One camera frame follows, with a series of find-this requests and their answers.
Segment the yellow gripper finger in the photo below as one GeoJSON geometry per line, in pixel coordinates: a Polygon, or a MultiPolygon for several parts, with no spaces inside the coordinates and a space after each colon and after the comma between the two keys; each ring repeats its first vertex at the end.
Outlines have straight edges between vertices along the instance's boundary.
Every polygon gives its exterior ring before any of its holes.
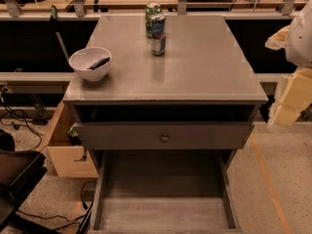
{"type": "Polygon", "coordinates": [[[292,125],[312,103],[312,69],[299,67],[295,73],[280,83],[275,103],[270,109],[273,125],[292,125]]]}
{"type": "Polygon", "coordinates": [[[289,28],[287,25],[270,36],[265,42],[265,47],[274,51],[285,49],[289,28]]]}

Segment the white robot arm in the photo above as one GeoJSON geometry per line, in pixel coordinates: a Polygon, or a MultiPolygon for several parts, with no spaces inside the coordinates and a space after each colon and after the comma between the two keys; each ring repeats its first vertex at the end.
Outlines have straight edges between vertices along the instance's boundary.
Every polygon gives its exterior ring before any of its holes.
{"type": "Polygon", "coordinates": [[[271,114],[274,125],[290,126],[312,103],[312,0],[290,25],[270,36],[265,47],[275,51],[284,49],[287,61],[297,66],[271,114]]]}

